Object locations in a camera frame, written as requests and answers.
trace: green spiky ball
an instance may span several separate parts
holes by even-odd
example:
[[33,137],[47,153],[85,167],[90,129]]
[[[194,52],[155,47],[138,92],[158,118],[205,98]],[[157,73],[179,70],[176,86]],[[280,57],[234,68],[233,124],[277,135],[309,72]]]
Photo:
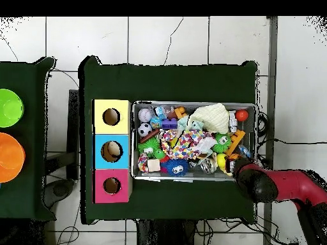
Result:
[[232,144],[232,140],[228,136],[228,134],[217,133],[215,139],[217,141],[217,144],[214,145],[211,149],[216,153],[224,153]]
[[157,150],[160,150],[160,144],[159,144],[159,140],[156,137],[152,137],[150,138],[148,141],[146,141],[143,144],[138,144],[137,148],[139,150],[140,153],[143,153],[145,149],[152,147],[153,152],[152,153],[147,153],[149,158],[153,158],[155,155],[154,153]]

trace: pink cube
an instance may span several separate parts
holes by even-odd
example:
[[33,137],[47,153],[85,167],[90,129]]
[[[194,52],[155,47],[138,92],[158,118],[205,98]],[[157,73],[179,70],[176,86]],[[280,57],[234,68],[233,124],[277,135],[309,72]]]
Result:
[[133,179],[129,169],[95,170],[94,203],[128,202],[132,193]]

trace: white ball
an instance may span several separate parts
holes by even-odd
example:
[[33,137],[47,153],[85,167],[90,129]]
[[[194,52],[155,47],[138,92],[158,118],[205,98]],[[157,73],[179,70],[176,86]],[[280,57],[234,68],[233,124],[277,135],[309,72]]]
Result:
[[139,110],[139,119],[141,122],[149,122],[152,118],[152,113],[149,109],[143,108]]
[[137,131],[139,132],[139,135],[141,137],[145,137],[146,135],[152,132],[152,127],[149,123],[142,123],[137,129]]

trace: green bowl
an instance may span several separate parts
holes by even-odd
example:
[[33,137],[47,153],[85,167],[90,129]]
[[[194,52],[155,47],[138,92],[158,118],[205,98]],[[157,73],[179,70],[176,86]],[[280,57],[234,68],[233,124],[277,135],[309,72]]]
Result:
[[0,127],[7,128],[22,118],[24,105],[22,100],[11,90],[0,89]]

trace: green table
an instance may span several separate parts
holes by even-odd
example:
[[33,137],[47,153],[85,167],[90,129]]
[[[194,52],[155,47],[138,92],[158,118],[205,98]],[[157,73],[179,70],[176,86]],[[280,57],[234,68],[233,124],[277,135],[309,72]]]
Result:
[[24,103],[22,119],[0,132],[15,137],[26,160],[20,174],[0,188],[0,218],[54,219],[42,202],[45,182],[45,79],[54,59],[33,64],[0,62],[0,88],[14,91]]
[[101,65],[95,56],[85,58],[79,67],[82,222],[238,217],[253,223],[254,205],[233,182],[134,180],[128,203],[93,204],[91,100],[255,103],[256,71],[252,61],[242,66],[134,66]]

